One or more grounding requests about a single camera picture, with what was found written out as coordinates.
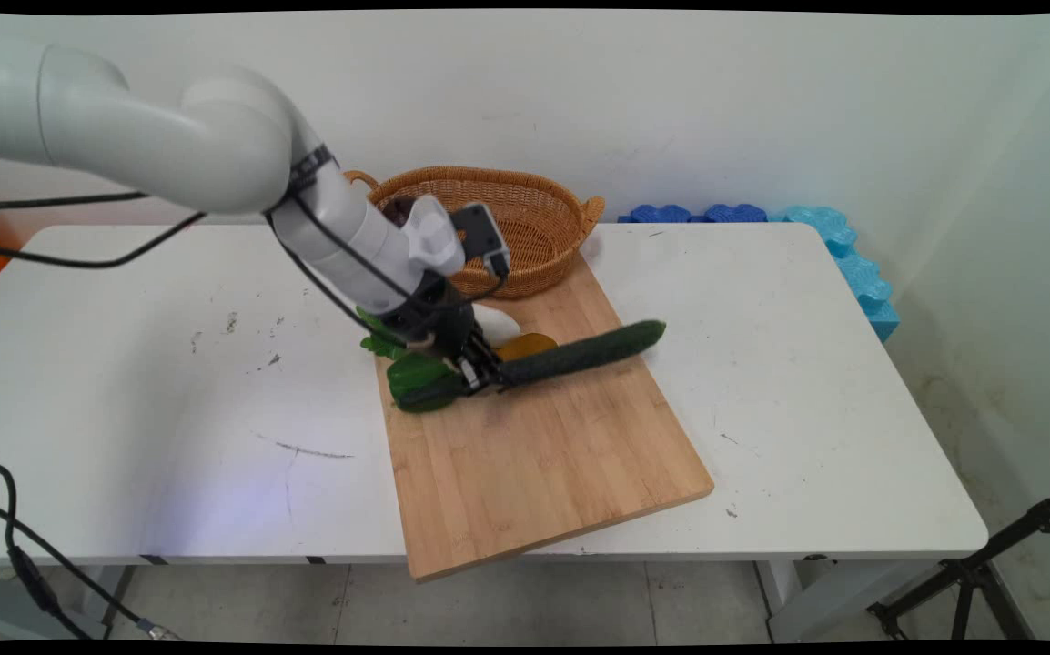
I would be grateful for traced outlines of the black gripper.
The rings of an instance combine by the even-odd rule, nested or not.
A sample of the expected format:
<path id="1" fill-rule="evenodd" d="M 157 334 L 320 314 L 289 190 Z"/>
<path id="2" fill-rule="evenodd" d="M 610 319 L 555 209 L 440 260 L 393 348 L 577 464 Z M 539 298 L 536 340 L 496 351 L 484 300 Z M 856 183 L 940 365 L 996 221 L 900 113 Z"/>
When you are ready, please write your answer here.
<path id="1" fill-rule="evenodd" d="M 448 278 L 422 274 L 413 298 L 382 315 L 382 328 L 406 348 L 430 357 L 458 360 L 464 378 L 463 397 L 499 389 L 507 379 L 503 360 L 484 338 L 474 338 L 478 328 L 474 310 Z M 472 343 L 472 357 L 467 356 Z"/>

